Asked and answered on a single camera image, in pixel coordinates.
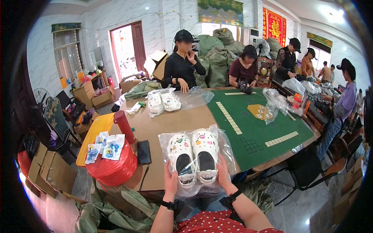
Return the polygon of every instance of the black phone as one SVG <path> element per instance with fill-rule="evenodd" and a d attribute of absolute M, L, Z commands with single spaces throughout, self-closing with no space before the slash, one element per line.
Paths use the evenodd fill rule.
<path fill-rule="evenodd" d="M 149 141 L 141 141 L 137 143 L 137 164 L 151 164 Z"/>

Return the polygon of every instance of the floral chair cushion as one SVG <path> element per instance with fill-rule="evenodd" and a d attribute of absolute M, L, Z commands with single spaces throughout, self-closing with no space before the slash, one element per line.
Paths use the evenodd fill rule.
<path fill-rule="evenodd" d="M 57 135 L 65 141 L 68 136 L 66 131 L 69 130 L 66 124 L 65 118 L 63 116 L 60 100 L 55 97 L 48 97 L 46 101 L 46 107 L 44 109 L 44 118 L 52 129 L 57 133 Z"/>

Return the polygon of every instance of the purple shirt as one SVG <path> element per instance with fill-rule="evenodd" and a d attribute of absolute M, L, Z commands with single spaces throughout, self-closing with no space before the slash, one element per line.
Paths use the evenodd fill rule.
<path fill-rule="evenodd" d="M 354 105 L 356 102 L 356 83 L 352 82 L 350 84 L 347 83 L 346 89 L 343 91 L 341 98 L 338 100 L 337 105 L 342 105 L 343 108 L 346 110 L 346 114 L 344 114 L 341 118 L 345 121 L 348 116 L 351 114 Z"/>

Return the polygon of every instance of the white crocs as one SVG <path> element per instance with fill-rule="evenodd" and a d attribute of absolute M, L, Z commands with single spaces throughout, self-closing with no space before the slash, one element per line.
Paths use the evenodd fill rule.
<path fill-rule="evenodd" d="M 166 111 L 175 111 L 177 109 L 180 109 L 181 103 L 178 99 L 176 99 L 173 92 L 169 89 L 165 89 L 160 91 L 162 102 L 164 109 Z"/>
<path fill-rule="evenodd" d="M 193 131 L 193 151 L 196 157 L 197 176 L 200 183 L 212 186 L 216 181 L 218 170 L 219 146 L 217 138 L 205 129 Z"/>
<path fill-rule="evenodd" d="M 175 134 L 169 141 L 167 153 L 172 171 L 177 171 L 179 174 L 179 187 L 191 188 L 197 180 L 197 174 L 193 163 L 193 149 L 190 138 L 185 138 L 181 133 Z"/>
<path fill-rule="evenodd" d="M 151 91 L 148 93 L 148 108 L 149 111 L 154 115 L 161 114 L 164 111 L 159 90 Z"/>

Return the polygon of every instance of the air conditioner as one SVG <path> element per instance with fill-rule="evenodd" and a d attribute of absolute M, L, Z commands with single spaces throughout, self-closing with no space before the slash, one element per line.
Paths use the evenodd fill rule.
<path fill-rule="evenodd" d="M 241 43 L 244 45 L 253 44 L 259 39 L 259 30 L 255 28 L 241 28 Z"/>

